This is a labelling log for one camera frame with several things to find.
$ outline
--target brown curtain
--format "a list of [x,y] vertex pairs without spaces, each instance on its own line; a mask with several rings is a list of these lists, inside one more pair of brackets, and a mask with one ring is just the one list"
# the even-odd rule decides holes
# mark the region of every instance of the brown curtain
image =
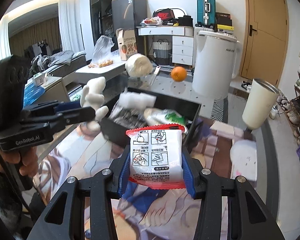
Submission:
[[24,57],[25,49],[43,40],[46,40],[51,51],[60,48],[58,17],[35,24],[9,38],[11,54]]

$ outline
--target wooden door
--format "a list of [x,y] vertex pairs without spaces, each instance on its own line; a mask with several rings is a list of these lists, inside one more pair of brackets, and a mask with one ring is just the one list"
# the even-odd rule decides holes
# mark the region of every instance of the wooden door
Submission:
[[248,41],[241,76],[279,83],[287,28],[285,0],[249,0]]

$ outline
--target yellow object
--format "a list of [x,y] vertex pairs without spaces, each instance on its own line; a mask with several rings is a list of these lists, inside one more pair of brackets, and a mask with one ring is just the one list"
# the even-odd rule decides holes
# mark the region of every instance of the yellow object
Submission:
[[233,31],[234,30],[234,27],[233,26],[228,26],[228,25],[221,25],[221,24],[218,24],[218,29],[224,29],[224,30],[228,30],[228,31]]
[[171,78],[176,82],[181,82],[186,79],[187,71],[183,67],[175,67],[170,74]]

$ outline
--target laundry basket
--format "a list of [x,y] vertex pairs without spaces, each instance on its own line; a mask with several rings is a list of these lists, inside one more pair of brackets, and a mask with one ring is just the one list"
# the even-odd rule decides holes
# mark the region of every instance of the laundry basket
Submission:
[[158,40],[152,43],[154,61],[157,65],[169,65],[169,54],[172,54],[172,43],[168,40]]

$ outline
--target orange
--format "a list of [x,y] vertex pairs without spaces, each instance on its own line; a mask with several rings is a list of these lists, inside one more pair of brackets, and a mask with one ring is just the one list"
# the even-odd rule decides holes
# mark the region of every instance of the orange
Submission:
[[171,78],[176,82],[181,82],[186,79],[187,71],[183,67],[175,67],[170,74]]

